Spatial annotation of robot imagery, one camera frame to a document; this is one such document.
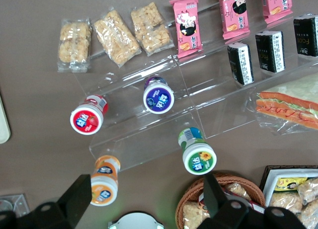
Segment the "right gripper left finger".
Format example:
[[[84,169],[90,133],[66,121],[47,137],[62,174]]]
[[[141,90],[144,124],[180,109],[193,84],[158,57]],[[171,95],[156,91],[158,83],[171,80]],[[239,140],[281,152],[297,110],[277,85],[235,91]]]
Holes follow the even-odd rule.
[[[57,201],[45,202],[22,217],[22,228],[74,229],[90,202],[90,175],[82,174]]]

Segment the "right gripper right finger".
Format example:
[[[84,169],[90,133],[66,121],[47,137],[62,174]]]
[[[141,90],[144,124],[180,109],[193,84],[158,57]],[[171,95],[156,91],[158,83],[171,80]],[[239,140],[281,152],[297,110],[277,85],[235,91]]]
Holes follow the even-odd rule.
[[[213,174],[204,176],[204,203],[210,217],[200,229],[243,229],[247,227],[248,206],[238,197],[227,197]]]

